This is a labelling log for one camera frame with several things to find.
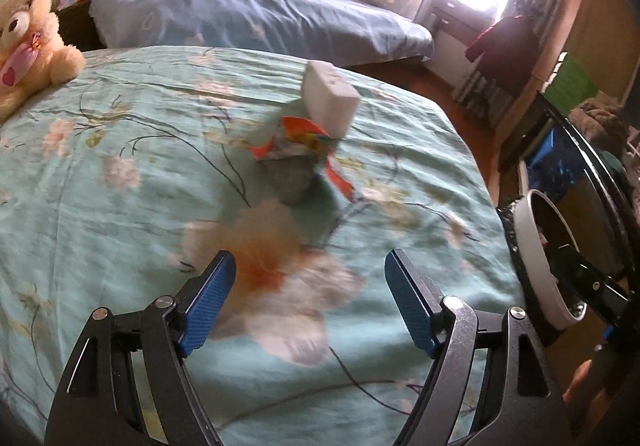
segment grey fabric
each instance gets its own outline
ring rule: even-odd
[[[534,32],[538,36],[540,47],[543,48],[554,28],[562,0],[509,0],[502,16],[513,16],[516,13],[516,3],[520,10],[527,11],[526,14],[539,14]],[[466,80],[456,100],[470,112],[495,126],[513,103],[514,97],[475,71]]]

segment teddy bear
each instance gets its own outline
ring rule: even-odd
[[[31,95],[76,78],[82,53],[58,34],[52,0],[6,0],[0,7],[0,123]]]

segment dark red jacket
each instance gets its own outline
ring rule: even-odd
[[[527,16],[507,16],[481,34],[465,52],[478,72],[513,96],[519,96],[540,57],[534,21]]]

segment pink heart bib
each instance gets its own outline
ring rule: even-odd
[[[0,70],[0,92],[14,87],[29,72],[40,52],[40,33],[31,35],[31,41],[24,41],[14,51]]]

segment white sponge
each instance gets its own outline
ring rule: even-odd
[[[347,133],[360,104],[358,91],[324,61],[310,61],[302,81],[302,101],[311,121],[333,139]]]

